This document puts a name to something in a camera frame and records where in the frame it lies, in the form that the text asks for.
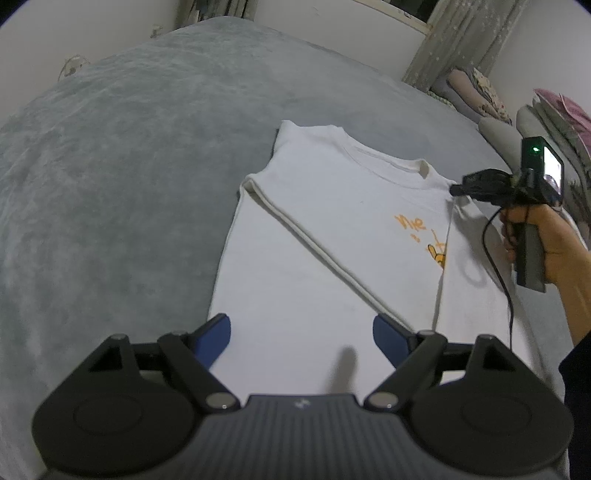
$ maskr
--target orange print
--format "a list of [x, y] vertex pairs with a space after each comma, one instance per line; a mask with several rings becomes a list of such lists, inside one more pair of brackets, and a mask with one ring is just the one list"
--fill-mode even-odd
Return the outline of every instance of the orange print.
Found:
[[435, 247], [432, 245], [429, 245], [427, 250], [433, 257], [433, 260], [435, 260], [441, 268], [445, 268], [445, 254], [438, 254]]
[[441, 250], [441, 253], [445, 253], [445, 247], [446, 244], [441, 243], [438, 239], [437, 239], [437, 234], [435, 233], [435, 230], [431, 229], [431, 233], [433, 233], [433, 238], [435, 239], [435, 246]]
[[423, 221], [420, 218], [414, 219], [414, 227], [416, 231], [427, 229], [427, 227], [423, 226]]
[[420, 218], [415, 218], [414, 220], [409, 220], [404, 215], [394, 215], [394, 218], [400, 222], [400, 225], [402, 225], [405, 230], [409, 227], [412, 230], [416, 230], [416, 231], [427, 229], [423, 225], [423, 221]]

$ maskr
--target display screen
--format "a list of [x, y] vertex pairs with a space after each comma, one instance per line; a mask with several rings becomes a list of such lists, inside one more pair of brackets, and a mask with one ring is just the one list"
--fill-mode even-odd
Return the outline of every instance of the display screen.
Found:
[[548, 147], [544, 147], [544, 180], [554, 190], [562, 194], [560, 191], [560, 186], [562, 185], [562, 165]]

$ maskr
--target dark sleeve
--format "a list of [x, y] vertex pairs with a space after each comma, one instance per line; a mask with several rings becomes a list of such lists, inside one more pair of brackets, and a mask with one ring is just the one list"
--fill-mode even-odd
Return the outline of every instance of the dark sleeve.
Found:
[[591, 332], [558, 368], [564, 380], [564, 404], [574, 418], [569, 445], [570, 479], [589, 479], [591, 472]]

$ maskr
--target gray bed sheet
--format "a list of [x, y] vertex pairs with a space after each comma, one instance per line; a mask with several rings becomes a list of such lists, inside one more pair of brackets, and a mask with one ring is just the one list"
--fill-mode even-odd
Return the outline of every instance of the gray bed sheet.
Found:
[[[265, 167], [283, 119], [340, 125], [453, 180], [507, 170], [440, 102], [236, 18], [60, 82], [0, 129], [1, 476], [43, 471], [31, 416], [105, 337], [152, 341], [206, 320], [238, 186]], [[571, 347], [556, 291], [520, 294], [556, 376]]]

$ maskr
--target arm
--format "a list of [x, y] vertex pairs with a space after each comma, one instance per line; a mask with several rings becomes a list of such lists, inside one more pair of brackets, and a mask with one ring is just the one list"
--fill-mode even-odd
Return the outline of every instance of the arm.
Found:
[[505, 212], [503, 235], [510, 261], [515, 261], [511, 222], [538, 226], [545, 251], [548, 281], [558, 287], [574, 349], [560, 364], [564, 403], [574, 419], [569, 445], [571, 480], [586, 479], [591, 472], [591, 253], [570, 225], [550, 207], [516, 207]]
[[591, 254], [585, 253], [556, 282], [575, 346], [591, 332]]

